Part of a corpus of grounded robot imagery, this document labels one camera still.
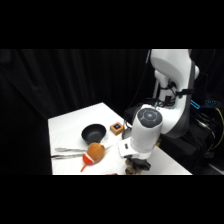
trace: red object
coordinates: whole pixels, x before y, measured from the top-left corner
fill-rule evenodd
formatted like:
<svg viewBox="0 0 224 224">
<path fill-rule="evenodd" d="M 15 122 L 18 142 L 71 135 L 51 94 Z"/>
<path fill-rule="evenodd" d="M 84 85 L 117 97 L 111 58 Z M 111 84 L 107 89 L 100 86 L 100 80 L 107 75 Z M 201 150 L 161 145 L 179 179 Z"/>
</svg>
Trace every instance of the red object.
<svg viewBox="0 0 224 224">
<path fill-rule="evenodd" d="M 81 169 L 81 172 L 85 169 L 86 165 L 93 164 L 93 161 L 91 161 L 85 154 L 83 154 L 82 159 L 83 159 L 83 162 L 85 163 L 85 165 Z"/>
</svg>

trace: silver utensil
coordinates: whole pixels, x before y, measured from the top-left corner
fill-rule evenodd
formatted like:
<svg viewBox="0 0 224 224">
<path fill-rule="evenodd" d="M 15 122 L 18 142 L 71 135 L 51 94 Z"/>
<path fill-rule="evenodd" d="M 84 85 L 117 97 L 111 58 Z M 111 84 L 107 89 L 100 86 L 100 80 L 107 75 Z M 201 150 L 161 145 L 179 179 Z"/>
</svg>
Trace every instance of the silver utensil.
<svg viewBox="0 0 224 224">
<path fill-rule="evenodd" d="M 83 154 L 76 154 L 76 155 L 68 155 L 68 156 L 62 156 L 62 155 L 54 155 L 51 156 L 52 159 L 73 159 L 73 158 L 78 158 L 82 157 Z"/>
<path fill-rule="evenodd" d="M 84 149 L 65 149 L 65 148 L 56 148 L 57 152 L 86 152 Z"/>
</svg>

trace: black background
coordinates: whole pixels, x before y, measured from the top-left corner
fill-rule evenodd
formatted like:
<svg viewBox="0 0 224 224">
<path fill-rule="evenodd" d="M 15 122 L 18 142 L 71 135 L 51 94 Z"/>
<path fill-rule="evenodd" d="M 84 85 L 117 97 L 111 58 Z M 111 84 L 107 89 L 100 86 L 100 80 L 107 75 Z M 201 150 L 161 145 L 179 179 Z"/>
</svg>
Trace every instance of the black background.
<svg viewBox="0 0 224 224">
<path fill-rule="evenodd" d="M 0 172 L 51 174 L 47 120 L 104 102 L 119 115 L 132 101 L 143 75 L 147 49 L 1 49 Z M 212 49 L 194 49 L 203 72 Z M 208 91 L 224 96 L 224 50 L 208 69 Z M 149 64 L 134 104 L 151 97 Z"/>
</svg>

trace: black cable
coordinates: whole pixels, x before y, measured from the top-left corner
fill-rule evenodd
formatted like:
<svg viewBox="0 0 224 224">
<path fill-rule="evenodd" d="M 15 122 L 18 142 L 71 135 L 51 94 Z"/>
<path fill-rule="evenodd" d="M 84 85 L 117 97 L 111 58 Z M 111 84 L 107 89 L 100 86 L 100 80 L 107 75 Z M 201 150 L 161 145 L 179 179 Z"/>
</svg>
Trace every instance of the black cable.
<svg viewBox="0 0 224 224">
<path fill-rule="evenodd" d="M 128 111 L 128 110 L 130 109 L 130 107 L 132 106 L 132 104 L 134 103 L 134 101 L 135 101 L 135 99 L 136 99 L 136 97 L 137 97 L 137 95 L 138 95 L 138 92 L 139 92 L 139 90 L 140 90 L 140 87 L 141 87 L 141 85 L 142 85 L 142 82 L 143 82 L 143 80 L 144 80 L 144 77 L 145 77 L 145 75 L 146 75 L 147 66 L 148 66 L 148 62 L 149 62 L 149 58 L 150 58 L 151 52 L 152 52 L 151 50 L 148 51 L 147 58 L 146 58 L 146 62 L 145 62 L 144 72 L 143 72 L 141 81 L 140 81 L 140 83 L 139 83 L 137 92 L 136 92 L 136 94 L 135 94 L 135 96 L 134 96 L 132 102 L 130 103 L 130 105 L 128 106 L 128 109 L 127 109 L 126 111 Z M 123 126 L 125 125 L 125 121 L 126 121 L 126 118 L 125 118 L 125 114 L 124 114 L 124 122 L 123 122 Z"/>
<path fill-rule="evenodd" d="M 144 69 L 144 72 L 143 72 L 142 79 L 141 79 L 141 81 L 140 81 L 140 83 L 139 83 L 138 90 L 137 90 L 137 92 L 136 92 L 136 94 L 135 94 L 135 96 L 134 96 L 132 102 L 130 103 L 128 109 L 129 109 L 129 108 L 131 107 L 131 105 L 134 103 L 134 101 L 135 101 L 135 99 L 136 99 L 136 97 L 137 97 L 137 95 L 138 95 L 138 92 L 139 92 L 140 87 L 141 87 L 141 85 L 142 85 L 142 81 L 143 81 L 143 79 L 144 79 L 144 77 L 145 77 L 145 75 L 146 75 L 147 65 L 148 65 L 148 62 L 149 62 L 150 54 L 151 54 L 151 50 L 148 51 L 147 59 L 146 59 L 146 62 L 145 62 L 145 69 Z"/>
</svg>

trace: cable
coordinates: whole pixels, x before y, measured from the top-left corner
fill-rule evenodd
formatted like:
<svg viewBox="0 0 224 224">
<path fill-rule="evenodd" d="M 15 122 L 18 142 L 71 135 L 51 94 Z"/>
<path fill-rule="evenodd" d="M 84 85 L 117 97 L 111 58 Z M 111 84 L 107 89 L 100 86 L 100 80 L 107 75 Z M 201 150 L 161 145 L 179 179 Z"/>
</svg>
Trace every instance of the cable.
<svg viewBox="0 0 224 224">
<path fill-rule="evenodd" d="M 137 92 L 136 92 L 136 94 L 135 94 L 135 96 L 134 96 L 132 102 L 131 102 L 130 105 L 128 106 L 128 109 L 127 109 L 127 110 L 130 109 L 130 107 L 132 106 L 132 104 L 134 103 L 134 101 L 135 101 L 135 99 L 136 99 L 136 97 L 137 97 L 137 95 L 138 95 L 138 92 L 139 92 L 140 87 L 141 87 L 141 85 L 142 85 L 142 81 L 144 80 L 144 77 L 145 77 L 145 75 L 146 75 L 147 65 L 148 65 L 148 62 L 149 62 L 149 57 L 150 57 L 150 55 L 151 55 L 151 52 L 152 52 L 151 50 L 148 51 L 147 58 L 146 58 L 146 62 L 145 62 L 145 69 L 144 69 L 144 72 L 143 72 L 141 81 L 140 81 L 140 83 L 139 83 Z M 125 121 L 126 121 L 126 118 L 125 118 L 125 114 L 124 114 L 123 126 L 125 126 Z"/>
<path fill-rule="evenodd" d="M 222 140 L 223 140 L 223 138 L 224 138 L 224 119 L 223 119 L 223 116 L 222 116 L 221 111 L 220 111 L 218 108 L 216 108 L 216 110 L 219 112 L 219 114 L 220 114 L 220 116 L 221 116 L 221 119 L 222 119 L 223 133 L 222 133 L 222 137 L 221 137 L 220 141 L 218 142 L 218 144 L 217 144 L 212 150 L 216 149 L 216 148 L 221 144 L 221 142 L 222 142 Z"/>
</svg>

